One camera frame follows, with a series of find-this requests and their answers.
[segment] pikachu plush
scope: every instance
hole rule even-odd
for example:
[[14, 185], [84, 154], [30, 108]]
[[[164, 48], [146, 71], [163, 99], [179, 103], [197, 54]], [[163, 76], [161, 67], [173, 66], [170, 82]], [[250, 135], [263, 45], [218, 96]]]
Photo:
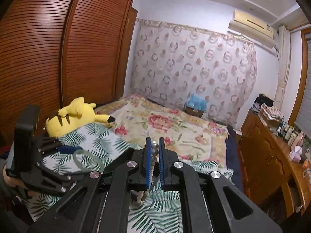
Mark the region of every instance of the pikachu plush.
[[87, 123], [112, 123], [110, 115], [96, 115], [95, 103], [85, 103], [84, 97], [74, 99], [68, 106], [55, 111], [45, 122], [50, 137], [61, 137]]

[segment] bed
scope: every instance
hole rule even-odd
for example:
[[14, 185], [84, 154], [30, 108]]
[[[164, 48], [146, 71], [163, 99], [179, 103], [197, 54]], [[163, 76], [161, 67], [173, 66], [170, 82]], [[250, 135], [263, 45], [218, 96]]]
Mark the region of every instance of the bed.
[[[234, 145], [237, 160], [236, 142], [225, 126], [159, 106], [138, 95], [121, 98], [95, 111], [110, 114], [116, 121], [108, 128], [99, 123], [87, 124], [60, 140], [88, 150], [107, 166], [128, 148], [143, 148], [146, 136], [152, 139], [163, 136], [166, 148], [177, 152], [181, 161], [197, 171], [218, 170], [234, 183], [241, 181], [239, 173], [227, 166], [238, 164], [228, 160], [228, 155], [234, 158]], [[77, 158], [86, 168], [99, 169], [91, 158], [85, 155]], [[56, 153], [46, 157], [43, 163], [60, 174], [79, 170], [70, 154]], [[26, 204], [35, 221], [58, 200], [59, 197], [41, 194]], [[179, 192], [163, 192], [157, 183], [143, 206], [130, 209], [128, 232], [182, 232]]]

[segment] wooden desk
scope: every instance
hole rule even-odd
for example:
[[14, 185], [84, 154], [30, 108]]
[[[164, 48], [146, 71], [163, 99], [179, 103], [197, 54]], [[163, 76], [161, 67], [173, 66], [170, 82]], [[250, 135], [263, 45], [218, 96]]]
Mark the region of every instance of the wooden desk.
[[242, 134], [239, 148], [246, 194], [260, 206], [281, 188], [287, 217], [301, 205], [302, 215], [310, 203], [310, 183], [303, 177], [302, 165], [288, 157], [290, 148], [251, 111], [243, 124]]

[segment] black ear tip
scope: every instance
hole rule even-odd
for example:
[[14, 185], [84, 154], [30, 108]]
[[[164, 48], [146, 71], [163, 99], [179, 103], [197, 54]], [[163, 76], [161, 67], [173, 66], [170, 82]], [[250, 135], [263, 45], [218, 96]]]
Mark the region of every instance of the black ear tip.
[[112, 123], [112, 122], [114, 122], [115, 120], [116, 120], [116, 119], [115, 119], [114, 117], [110, 116], [110, 117], [108, 118], [107, 122], [108, 122], [108, 123]]

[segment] wooden window frame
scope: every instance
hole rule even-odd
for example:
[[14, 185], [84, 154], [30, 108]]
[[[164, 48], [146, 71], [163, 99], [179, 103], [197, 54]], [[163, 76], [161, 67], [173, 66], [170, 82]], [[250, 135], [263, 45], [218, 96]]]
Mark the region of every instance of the wooden window frame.
[[299, 88], [297, 92], [296, 101], [288, 120], [289, 125], [293, 125], [296, 121], [299, 109], [302, 103], [302, 98], [304, 97], [304, 89], [307, 83], [307, 73], [308, 73], [308, 42], [304, 37], [306, 34], [311, 33], [311, 28], [307, 28], [301, 31], [301, 40], [302, 40], [302, 67], [301, 67], [301, 76], [299, 82]]

